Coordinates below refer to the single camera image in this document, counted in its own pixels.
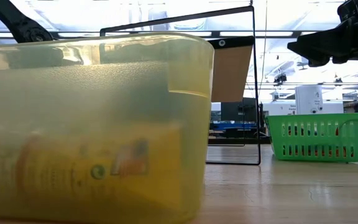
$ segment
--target label on bottle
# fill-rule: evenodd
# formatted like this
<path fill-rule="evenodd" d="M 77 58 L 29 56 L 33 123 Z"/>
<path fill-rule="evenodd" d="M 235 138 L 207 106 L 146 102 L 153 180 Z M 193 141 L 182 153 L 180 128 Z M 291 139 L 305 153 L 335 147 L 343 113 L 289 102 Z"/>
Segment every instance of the label on bottle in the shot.
<path fill-rule="evenodd" d="M 60 139 L 10 136 L 12 141 L 0 134 L 0 203 L 36 210 L 141 201 L 179 209 L 180 129 L 137 125 L 128 130 Z"/>

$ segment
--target metal rod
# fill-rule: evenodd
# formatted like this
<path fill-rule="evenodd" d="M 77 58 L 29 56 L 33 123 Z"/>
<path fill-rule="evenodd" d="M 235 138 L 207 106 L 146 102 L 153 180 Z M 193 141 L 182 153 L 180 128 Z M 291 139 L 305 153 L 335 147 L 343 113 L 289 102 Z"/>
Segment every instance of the metal rod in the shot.
<path fill-rule="evenodd" d="M 262 86 L 289 86 L 289 85 L 337 85 L 337 86 L 343 86 L 343 85 L 358 85 L 358 82 L 342 82 L 342 83 L 302 83 L 302 82 L 283 82 L 283 83 L 262 83 Z"/>
<path fill-rule="evenodd" d="M 158 33 L 158 32 L 166 32 L 167 30 L 150 30 L 150 31 L 114 31 L 107 32 L 108 34 L 116 34 L 116 35 L 124 35 L 124 34 L 141 34 L 141 33 Z M 178 30 L 170 30 L 170 32 L 181 32 L 187 34 L 197 35 L 202 38 L 230 38 L 230 37 L 241 37 L 252 35 L 252 30 L 187 30 L 187 31 L 178 31 Z M 265 34 L 264 30 L 256 30 L 256 39 L 264 39 Z M 268 35 L 266 39 L 295 39 L 299 37 L 302 32 L 316 32 L 310 30 L 268 30 L 266 31 Z M 283 33 L 290 32 L 292 35 L 284 35 Z M 56 39 L 77 39 L 82 37 L 98 37 L 99 32 L 50 32 L 51 35 Z M 0 32 L 0 39 L 12 39 L 13 36 L 10 32 Z"/>
<path fill-rule="evenodd" d="M 255 36 L 255 11 L 254 7 L 252 7 L 252 29 L 254 30 Z M 255 104 L 256 104 L 256 137 L 257 137 L 257 145 L 258 145 L 258 163 L 255 165 L 260 165 L 262 162 L 262 157 L 260 156 L 260 116 L 259 116 L 259 96 L 258 96 L 258 69 L 257 69 L 257 59 L 256 59 L 256 43 L 254 44 L 254 80 L 255 80 Z"/>
<path fill-rule="evenodd" d="M 254 8 L 252 6 L 244 6 L 244 7 L 237 7 L 232 9 L 222 9 L 217 11 L 210 11 L 210 12 L 202 12 L 202 13 L 196 13 L 191 15 L 185 15 L 185 16 L 176 16 L 171 18 L 165 18 L 165 19 L 156 19 L 152 21 L 147 22 L 138 22 L 135 24 L 127 24 L 122 26 L 116 26 L 116 27 L 107 27 L 100 30 L 100 36 L 104 37 L 106 36 L 107 32 L 115 32 L 119 30 L 126 30 L 126 29 L 133 29 L 138 27 L 145 27 L 145 26 L 155 26 L 160 24 L 167 24 L 171 22 L 180 22 L 180 21 L 187 21 L 191 19 L 201 19 L 201 18 L 207 18 L 207 17 L 214 17 L 214 16 L 224 16 L 224 15 L 230 15 L 230 14 L 236 14 L 236 13 L 242 13 L 242 12 L 250 12 L 253 11 Z"/>
<path fill-rule="evenodd" d="M 251 13 L 252 13 L 252 33 L 254 34 L 255 37 L 255 11 L 254 11 L 254 7 L 253 6 L 249 6 L 251 7 Z M 260 131 L 260 116 L 259 116 L 259 96 L 258 96 L 258 74 L 257 74 L 257 57 L 256 57 L 256 47 L 255 44 L 253 45 L 254 48 L 254 78 L 255 78 L 255 105 L 256 105 L 256 116 L 257 116 L 257 122 L 256 122 L 256 129 L 257 129 L 257 148 L 258 148 L 258 161 L 257 163 L 247 163 L 247 162 L 229 162 L 229 161 L 209 161 L 207 160 L 206 163 L 207 164 L 227 164 L 227 165 L 253 165 L 253 166 L 259 166 L 260 163 L 262 162 L 262 157 L 261 157 L 261 153 L 260 153 L 260 135 L 259 135 L 259 131 Z M 245 137 L 244 139 L 238 139 L 240 141 L 237 141 L 236 145 L 230 145 L 231 147 L 233 146 L 239 146 L 239 147 L 244 147 L 247 140 Z M 231 140 L 229 140 L 228 142 L 225 143 L 226 146 L 228 146 L 227 144 L 230 144 Z"/>
<path fill-rule="evenodd" d="M 249 88 L 246 88 L 245 90 L 254 90 L 255 88 L 253 87 L 249 87 Z M 342 87 L 343 90 L 358 90 L 358 86 L 355 86 L 355 87 Z M 276 89 L 276 88 L 258 88 L 258 90 L 278 90 L 278 91 L 285 91 L 285 90 L 295 90 L 295 88 L 283 88 L 283 89 Z M 323 90 L 335 90 L 335 87 L 324 87 L 323 86 Z"/>
<path fill-rule="evenodd" d="M 117 31 L 113 31 L 113 32 L 166 32 L 167 30 L 149 30 L 149 31 L 141 31 L 141 30 L 131 30 L 131 31 L 122 31 L 122 30 L 117 30 Z M 247 29 L 247 30 L 183 30 L 183 32 L 253 32 L 252 29 Z M 324 30 L 255 30 L 256 32 L 283 32 L 283 33 L 287 33 L 287 32 L 307 32 L 307 33 L 311 33 L 311 32 L 321 32 Z M 58 32 L 59 34 L 98 34 L 100 33 L 100 31 L 53 31 L 53 32 Z M 5 33 L 5 34 L 10 34 L 9 31 L 0 31 L 0 33 Z"/>

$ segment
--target yellow plastic container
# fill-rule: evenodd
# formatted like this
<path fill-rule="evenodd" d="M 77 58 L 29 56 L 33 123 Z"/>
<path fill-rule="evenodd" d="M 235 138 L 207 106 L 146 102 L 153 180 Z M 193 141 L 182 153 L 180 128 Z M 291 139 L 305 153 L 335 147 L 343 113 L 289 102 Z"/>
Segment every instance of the yellow plastic container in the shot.
<path fill-rule="evenodd" d="M 213 52 L 172 33 L 0 45 L 0 218 L 193 218 Z"/>

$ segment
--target table surface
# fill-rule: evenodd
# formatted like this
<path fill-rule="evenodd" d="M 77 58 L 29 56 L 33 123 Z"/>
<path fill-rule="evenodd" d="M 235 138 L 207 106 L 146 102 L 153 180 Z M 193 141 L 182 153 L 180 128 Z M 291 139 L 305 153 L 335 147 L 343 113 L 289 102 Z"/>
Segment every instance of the table surface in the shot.
<path fill-rule="evenodd" d="M 205 185 L 191 224 L 358 223 L 358 164 L 277 161 L 262 146 L 260 166 L 207 165 Z"/>

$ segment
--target black metal frame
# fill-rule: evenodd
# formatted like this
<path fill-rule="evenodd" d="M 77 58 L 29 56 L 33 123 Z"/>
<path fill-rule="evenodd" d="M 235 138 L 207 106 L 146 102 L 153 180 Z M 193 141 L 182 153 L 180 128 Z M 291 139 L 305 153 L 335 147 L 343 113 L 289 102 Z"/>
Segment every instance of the black metal frame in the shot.
<path fill-rule="evenodd" d="M 235 38 L 223 38 L 223 39 L 216 39 L 216 40 L 209 40 L 208 41 L 215 50 L 218 49 L 230 49 L 230 48 L 237 48 L 237 47 L 253 47 L 255 45 L 255 37 L 254 36 L 247 36 L 247 37 L 235 37 Z M 244 99 L 241 101 L 242 105 L 242 112 L 244 113 Z M 245 124 L 245 116 L 242 116 L 242 123 Z M 209 139 L 208 144 L 210 146 L 230 146 L 230 147 L 244 147 L 246 144 L 258 144 L 258 140 L 254 139 L 247 139 L 245 132 L 242 132 L 242 138 L 237 139 Z M 229 163 L 229 162 L 216 162 L 216 161 L 209 161 L 207 163 Z"/>
<path fill-rule="evenodd" d="M 300 35 L 310 34 L 314 32 L 319 32 L 320 30 L 256 30 L 256 39 L 296 39 Z M 218 38 L 230 38 L 230 37 L 242 37 L 244 33 L 252 34 L 252 30 L 187 30 L 187 31 L 179 31 L 179 30 L 131 30 L 131 31 L 115 31 L 108 32 L 106 35 L 124 35 L 124 34 L 144 34 L 144 33 L 159 33 L 159 32 L 184 32 L 187 34 L 193 34 L 201 38 L 205 39 L 218 39 Z M 230 32 L 230 35 L 222 35 L 223 32 Z M 210 33 L 210 35 L 201 35 L 202 33 Z M 0 31 L 0 39 L 14 39 L 13 35 L 11 35 L 8 31 Z M 99 31 L 50 31 L 52 37 L 56 40 L 60 39 L 78 39 L 83 37 L 98 37 Z M 64 36 L 64 34 L 77 34 L 71 36 Z"/>
<path fill-rule="evenodd" d="M 0 0 L 0 20 L 17 43 L 53 40 L 45 28 L 20 12 L 10 0 Z"/>
<path fill-rule="evenodd" d="M 153 21 L 147 21 L 147 22 L 138 22 L 135 24 L 127 24 L 122 26 L 116 26 L 116 27 L 107 27 L 100 30 L 99 34 L 101 37 L 106 36 L 109 32 L 117 32 L 120 30 L 126 30 L 126 29 L 133 29 L 138 27 L 145 27 L 145 26 L 154 26 L 154 25 L 160 25 L 160 24 L 167 24 L 171 22 L 180 22 L 180 21 L 187 21 L 191 19 L 201 19 L 201 18 L 207 18 L 207 17 L 214 17 L 214 16 L 225 16 L 230 14 L 237 14 L 237 13 L 243 13 L 243 12 L 251 12 L 252 13 L 252 33 L 254 38 L 256 37 L 255 34 L 255 10 L 253 6 L 244 6 L 244 7 L 236 7 L 232 9 L 223 9 L 223 10 L 217 10 L 217 11 L 210 11 L 210 12 L 202 12 L 197 14 L 191 14 L 186 16 L 177 16 L 177 17 L 171 17 L 166 19 L 157 19 Z M 256 47 L 255 44 L 253 45 L 254 50 L 254 78 L 255 78 L 255 104 L 256 104 L 256 114 L 257 114 L 257 147 L 258 147 L 258 161 L 256 163 L 238 163 L 238 162 L 223 162 L 223 161 L 206 161 L 207 164 L 236 164 L 236 165 L 260 165 L 261 163 L 261 156 L 260 156 L 260 137 L 259 137 L 259 125 L 260 125 L 260 116 L 259 116 L 259 97 L 258 97 L 258 76 L 257 76 L 257 59 L 256 59 Z"/>

